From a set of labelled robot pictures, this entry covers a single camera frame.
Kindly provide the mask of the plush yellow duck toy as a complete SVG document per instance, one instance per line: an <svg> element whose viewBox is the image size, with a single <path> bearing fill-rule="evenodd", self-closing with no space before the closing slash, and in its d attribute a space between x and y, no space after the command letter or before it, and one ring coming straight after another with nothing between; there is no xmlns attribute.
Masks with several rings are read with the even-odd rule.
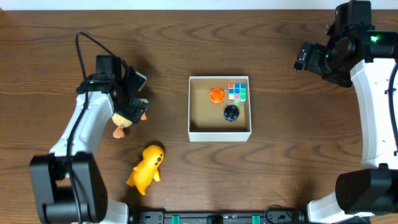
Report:
<svg viewBox="0 0 398 224"><path fill-rule="evenodd" d="M148 99L145 99L145 98L140 98L140 100L141 100L141 103L149 102ZM116 139L123 138L125 136L124 128L130 127L132 125L132 121L124 118L123 116L121 116L118 113L114 113L111 119L112 119L113 123L116 126L118 126L113 132L113 137ZM140 117L140 120L141 121L147 120L146 110L144 110L143 114Z"/></svg>

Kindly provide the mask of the orange rubber penguin toy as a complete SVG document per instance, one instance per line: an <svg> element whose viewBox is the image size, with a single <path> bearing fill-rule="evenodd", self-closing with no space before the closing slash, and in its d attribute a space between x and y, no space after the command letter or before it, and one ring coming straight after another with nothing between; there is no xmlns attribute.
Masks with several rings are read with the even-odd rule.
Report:
<svg viewBox="0 0 398 224"><path fill-rule="evenodd" d="M126 183L131 187L136 187L141 195L145 195L153 180L156 182L161 180L159 166L164 160L164 156L164 151L159 146L151 145L145 148L142 160L133 168Z"/></svg>

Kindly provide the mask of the colourful puzzle cube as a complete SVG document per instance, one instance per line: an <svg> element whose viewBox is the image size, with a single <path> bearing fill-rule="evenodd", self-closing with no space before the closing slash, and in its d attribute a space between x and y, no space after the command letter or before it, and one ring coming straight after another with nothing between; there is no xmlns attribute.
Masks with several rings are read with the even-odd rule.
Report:
<svg viewBox="0 0 398 224"><path fill-rule="evenodd" d="M228 104L243 106L247 100L247 85L245 83L228 84Z"/></svg>

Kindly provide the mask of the orange round spinner toy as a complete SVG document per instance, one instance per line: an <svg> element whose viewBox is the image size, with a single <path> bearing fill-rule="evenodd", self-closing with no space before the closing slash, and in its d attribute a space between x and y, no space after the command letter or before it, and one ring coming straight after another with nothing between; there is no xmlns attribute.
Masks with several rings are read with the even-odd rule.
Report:
<svg viewBox="0 0 398 224"><path fill-rule="evenodd" d="M225 99L225 92L221 88L213 88L210 90L210 101L214 104L220 104Z"/></svg>

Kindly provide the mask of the black round spinner toy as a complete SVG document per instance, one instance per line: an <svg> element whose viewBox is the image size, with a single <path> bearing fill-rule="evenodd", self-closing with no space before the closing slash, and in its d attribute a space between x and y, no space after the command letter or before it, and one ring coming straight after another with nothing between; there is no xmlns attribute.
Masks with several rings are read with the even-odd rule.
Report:
<svg viewBox="0 0 398 224"><path fill-rule="evenodd" d="M223 116L225 118L225 120L233 122L236 121L238 119L240 115L240 111L238 106L236 105L228 105L223 112Z"/></svg>

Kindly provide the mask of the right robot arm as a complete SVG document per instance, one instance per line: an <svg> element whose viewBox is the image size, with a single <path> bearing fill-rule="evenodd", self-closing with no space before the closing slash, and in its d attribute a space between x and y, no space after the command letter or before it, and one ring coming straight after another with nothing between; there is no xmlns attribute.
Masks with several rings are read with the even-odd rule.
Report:
<svg viewBox="0 0 398 224"><path fill-rule="evenodd" d="M302 45L294 69L355 89L362 168L339 175L330 195L307 204L303 219L364 223L397 212L397 32L376 30L369 1L348 1L336 7L326 34L326 45Z"/></svg>

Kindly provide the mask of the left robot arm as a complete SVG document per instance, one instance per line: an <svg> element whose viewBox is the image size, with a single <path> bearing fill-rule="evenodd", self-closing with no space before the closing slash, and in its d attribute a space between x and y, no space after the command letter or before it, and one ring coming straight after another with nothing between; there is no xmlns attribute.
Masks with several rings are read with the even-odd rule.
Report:
<svg viewBox="0 0 398 224"><path fill-rule="evenodd" d="M76 89L76 107L62 137L30 162L42 223L132 223L129 206L108 198L95 154L112 116L128 124L140 121L148 102L136 95L146 80L117 56L97 56L95 73Z"/></svg>

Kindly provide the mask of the white cardboard box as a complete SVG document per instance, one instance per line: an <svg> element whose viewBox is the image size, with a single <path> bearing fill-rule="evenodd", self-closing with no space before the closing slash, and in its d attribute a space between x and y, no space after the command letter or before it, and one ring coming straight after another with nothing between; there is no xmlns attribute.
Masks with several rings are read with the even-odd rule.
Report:
<svg viewBox="0 0 398 224"><path fill-rule="evenodd" d="M252 133L249 77L190 77L188 83L188 137L191 142L246 142L249 139ZM237 120L228 121L224 110L229 96L215 104L210 100L210 92L220 88L228 94L232 84L243 84L246 97L245 102L238 105Z"/></svg>

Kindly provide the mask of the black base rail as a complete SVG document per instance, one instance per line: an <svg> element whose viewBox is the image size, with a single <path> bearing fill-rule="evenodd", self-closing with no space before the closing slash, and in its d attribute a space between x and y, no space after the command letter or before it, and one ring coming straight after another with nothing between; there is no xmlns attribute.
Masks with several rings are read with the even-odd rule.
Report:
<svg viewBox="0 0 398 224"><path fill-rule="evenodd" d="M129 211L127 222L131 224L290 224L308 223L303 210L268 207L263 212L166 212Z"/></svg>

